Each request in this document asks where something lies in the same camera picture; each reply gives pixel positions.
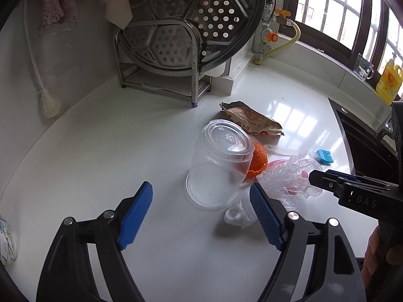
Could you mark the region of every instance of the human hand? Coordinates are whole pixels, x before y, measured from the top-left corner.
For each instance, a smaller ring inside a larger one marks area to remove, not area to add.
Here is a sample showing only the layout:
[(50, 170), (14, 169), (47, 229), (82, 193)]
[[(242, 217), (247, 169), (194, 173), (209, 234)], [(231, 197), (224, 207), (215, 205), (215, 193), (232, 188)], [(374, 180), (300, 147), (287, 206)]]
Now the human hand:
[[(367, 288), (372, 279), (372, 275), (378, 268), (378, 257), (376, 251), (379, 247), (379, 226), (377, 226), (368, 240), (367, 250), (364, 256), (364, 265), (361, 270), (364, 287)], [(403, 264), (403, 244), (390, 248), (386, 253), (386, 261), (392, 266)]]

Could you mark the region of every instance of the kitchen counter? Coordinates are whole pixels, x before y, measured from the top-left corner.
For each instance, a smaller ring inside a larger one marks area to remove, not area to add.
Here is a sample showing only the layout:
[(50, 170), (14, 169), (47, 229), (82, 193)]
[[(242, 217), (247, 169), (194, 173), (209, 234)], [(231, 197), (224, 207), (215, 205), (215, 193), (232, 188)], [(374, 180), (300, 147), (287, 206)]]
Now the kitchen counter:
[[(7, 270), (27, 298), (35, 301), (42, 265), (65, 217), (94, 219), (147, 180), (154, 199), (135, 242), (123, 252), (144, 299), (257, 301), (279, 252), (269, 245), (258, 222), (245, 230), (227, 225), (225, 209), (199, 207), (185, 188), (201, 129), (211, 119), (225, 117), (221, 101), (238, 100), (283, 125), (285, 136), (254, 139), (263, 144), (279, 139), (279, 145), (292, 149), (331, 150), (331, 168), (349, 171), (328, 96), (274, 67), (249, 67), (232, 96), (207, 93), (196, 109), (182, 101), (121, 89), (113, 78), (40, 138), (0, 201), (0, 213), (19, 245), (19, 256)], [(327, 191), (306, 200), (303, 216), (319, 222), (337, 218), (356, 256), (364, 255), (377, 223), (339, 206)], [(110, 301), (94, 246), (89, 246), (89, 253), (100, 295)], [(295, 298), (304, 291), (307, 259)]]

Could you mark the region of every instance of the window sill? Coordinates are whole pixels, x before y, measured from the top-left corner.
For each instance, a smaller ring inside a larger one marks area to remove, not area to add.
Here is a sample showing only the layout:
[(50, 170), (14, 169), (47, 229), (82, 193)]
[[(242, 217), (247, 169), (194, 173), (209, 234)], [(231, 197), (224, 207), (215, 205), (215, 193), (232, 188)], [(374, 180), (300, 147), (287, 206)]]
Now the window sill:
[[(279, 40), (272, 48), (280, 46), (291, 38), (279, 34)], [(369, 112), (380, 123), (390, 113), (390, 106), (376, 94), (375, 89), (363, 82), (351, 69), (329, 55), (297, 41), (283, 51), (275, 54), (274, 59), (302, 70), (340, 90)]]

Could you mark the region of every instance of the yellow bottle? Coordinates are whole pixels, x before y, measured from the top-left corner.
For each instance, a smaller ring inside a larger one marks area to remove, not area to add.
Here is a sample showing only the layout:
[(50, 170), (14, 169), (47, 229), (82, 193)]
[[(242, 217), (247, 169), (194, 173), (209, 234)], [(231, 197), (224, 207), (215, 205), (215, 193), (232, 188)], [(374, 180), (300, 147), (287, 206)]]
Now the yellow bottle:
[(403, 70), (394, 64), (393, 59), (390, 59), (378, 84), (376, 84), (376, 92), (386, 104), (391, 105), (402, 82)]

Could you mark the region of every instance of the orange valve knob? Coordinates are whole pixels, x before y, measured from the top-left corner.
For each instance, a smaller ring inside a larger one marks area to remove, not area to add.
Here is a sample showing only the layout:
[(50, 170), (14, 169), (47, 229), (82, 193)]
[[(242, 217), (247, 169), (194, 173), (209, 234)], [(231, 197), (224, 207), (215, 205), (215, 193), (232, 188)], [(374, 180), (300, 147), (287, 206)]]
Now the orange valve knob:
[(277, 42), (279, 40), (279, 36), (276, 33), (268, 33), (267, 41), (268, 42)]

